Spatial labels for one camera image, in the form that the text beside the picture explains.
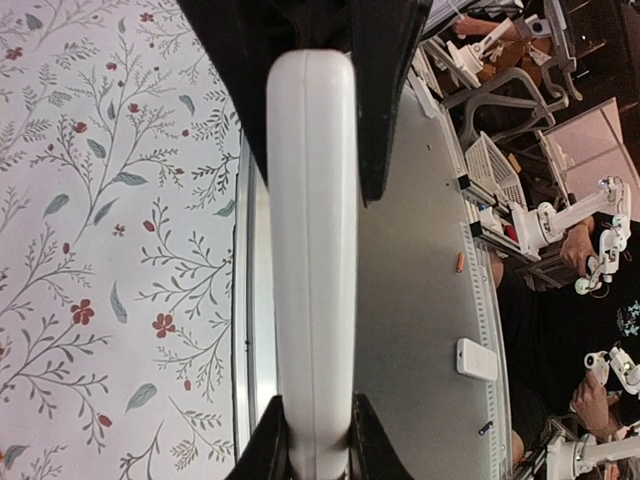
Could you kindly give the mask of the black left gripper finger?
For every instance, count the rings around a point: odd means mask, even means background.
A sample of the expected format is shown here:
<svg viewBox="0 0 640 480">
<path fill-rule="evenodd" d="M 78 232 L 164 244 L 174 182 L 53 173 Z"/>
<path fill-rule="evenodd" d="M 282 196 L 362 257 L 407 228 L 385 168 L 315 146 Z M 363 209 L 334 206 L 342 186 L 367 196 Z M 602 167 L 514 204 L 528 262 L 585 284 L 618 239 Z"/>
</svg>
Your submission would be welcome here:
<svg viewBox="0 0 640 480">
<path fill-rule="evenodd" d="M 363 393 L 355 393 L 352 398 L 349 478 L 412 479 L 396 454 L 372 403 Z"/>
<path fill-rule="evenodd" d="M 400 96 L 432 3 L 354 1 L 351 7 L 360 190 L 369 204 L 386 188 Z"/>
</svg>

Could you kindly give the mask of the white remote control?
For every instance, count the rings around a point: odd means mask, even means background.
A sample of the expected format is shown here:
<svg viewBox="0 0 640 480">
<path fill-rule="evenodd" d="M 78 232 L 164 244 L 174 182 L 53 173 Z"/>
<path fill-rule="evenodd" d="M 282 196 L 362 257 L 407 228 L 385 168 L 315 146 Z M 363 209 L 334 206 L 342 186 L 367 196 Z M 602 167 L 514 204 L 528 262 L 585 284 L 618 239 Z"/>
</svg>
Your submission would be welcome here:
<svg viewBox="0 0 640 480">
<path fill-rule="evenodd" d="M 334 50 L 282 55 L 267 83 L 279 392 L 296 479 L 349 463 L 359 184 L 355 76 Z"/>
</svg>

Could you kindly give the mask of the orange AA battery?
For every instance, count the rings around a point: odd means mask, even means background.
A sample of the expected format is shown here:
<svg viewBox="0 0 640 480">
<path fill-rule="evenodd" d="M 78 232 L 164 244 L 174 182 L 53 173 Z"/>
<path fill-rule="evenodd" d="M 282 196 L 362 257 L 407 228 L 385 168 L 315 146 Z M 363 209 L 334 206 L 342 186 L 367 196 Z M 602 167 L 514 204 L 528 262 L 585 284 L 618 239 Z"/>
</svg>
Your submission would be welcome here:
<svg viewBox="0 0 640 480">
<path fill-rule="evenodd" d="M 466 260 L 466 254 L 464 252 L 460 252 L 458 254 L 457 262 L 456 262 L 456 272 L 457 273 L 462 273 L 464 271 L 465 260 Z"/>
</svg>

